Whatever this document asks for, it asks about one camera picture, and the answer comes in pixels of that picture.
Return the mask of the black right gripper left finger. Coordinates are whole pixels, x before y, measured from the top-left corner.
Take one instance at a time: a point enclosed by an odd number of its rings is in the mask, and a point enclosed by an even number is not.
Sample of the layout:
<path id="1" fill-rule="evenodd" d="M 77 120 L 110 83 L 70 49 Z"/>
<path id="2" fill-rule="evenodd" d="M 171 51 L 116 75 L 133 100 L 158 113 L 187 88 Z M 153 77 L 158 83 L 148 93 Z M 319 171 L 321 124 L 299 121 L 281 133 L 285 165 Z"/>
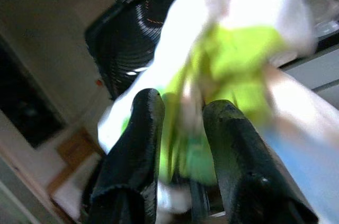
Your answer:
<path id="1" fill-rule="evenodd" d="M 136 94 L 131 117 L 105 157 L 91 195 L 88 224 L 155 224 L 165 106 L 159 92 Z"/>

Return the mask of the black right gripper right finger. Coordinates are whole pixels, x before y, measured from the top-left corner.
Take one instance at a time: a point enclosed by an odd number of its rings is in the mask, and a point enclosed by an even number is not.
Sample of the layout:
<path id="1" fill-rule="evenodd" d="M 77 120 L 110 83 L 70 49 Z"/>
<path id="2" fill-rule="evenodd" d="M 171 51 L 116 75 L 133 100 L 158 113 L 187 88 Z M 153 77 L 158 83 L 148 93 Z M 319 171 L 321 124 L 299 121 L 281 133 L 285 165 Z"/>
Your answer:
<path id="1" fill-rule="evenodd" d="M 318 224 L 280 157 L 227 100 L 203 109 L 227 224 Z"/>

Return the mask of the white and lime green garment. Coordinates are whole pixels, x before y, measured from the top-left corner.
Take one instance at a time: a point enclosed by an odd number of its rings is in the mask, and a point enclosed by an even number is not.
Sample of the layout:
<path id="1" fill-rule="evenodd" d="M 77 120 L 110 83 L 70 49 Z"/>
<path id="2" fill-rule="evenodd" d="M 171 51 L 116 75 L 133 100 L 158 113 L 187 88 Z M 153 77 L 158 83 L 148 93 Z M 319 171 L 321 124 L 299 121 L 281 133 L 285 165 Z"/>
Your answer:
<path id="1" fill-rule="evenodd" d="M 144 88 L 170 94 L 161 142 L 158 210 L 191 208 L 186 186 L 170 187 L 174 171 L 215 184 L 202 128 L 202 106 L 230 100 L 287 162 L 322 223 L 339 224 L 339 110 L 278 70 L 316 49 L 307 0 L 175 0 L 150 67 L 98 125 L 105 152 L 116 144 Z"/>

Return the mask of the white counter cabinet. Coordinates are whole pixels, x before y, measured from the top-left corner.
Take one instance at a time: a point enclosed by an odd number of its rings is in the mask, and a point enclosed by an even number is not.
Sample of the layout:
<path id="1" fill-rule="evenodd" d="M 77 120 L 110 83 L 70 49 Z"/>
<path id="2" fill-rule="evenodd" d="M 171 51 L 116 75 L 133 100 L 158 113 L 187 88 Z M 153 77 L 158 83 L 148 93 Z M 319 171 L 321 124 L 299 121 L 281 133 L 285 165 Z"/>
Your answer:
<path id="1" fill-rule="evenodd" d="M 319 95 L 339 96 L 339 45 L 280 68 Z"/>

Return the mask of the dark framed wall picture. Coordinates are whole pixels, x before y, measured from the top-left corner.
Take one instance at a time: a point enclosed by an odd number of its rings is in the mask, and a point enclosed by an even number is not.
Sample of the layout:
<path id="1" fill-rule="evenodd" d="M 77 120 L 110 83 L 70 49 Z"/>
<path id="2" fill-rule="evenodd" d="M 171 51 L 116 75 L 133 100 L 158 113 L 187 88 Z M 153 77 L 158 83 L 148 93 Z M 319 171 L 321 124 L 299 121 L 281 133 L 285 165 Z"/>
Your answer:
<path id="1" fill-rule="evenodd" d="M 33 148 L 65 126 L 64 119 L 1 35 L 0 110 Z"/>

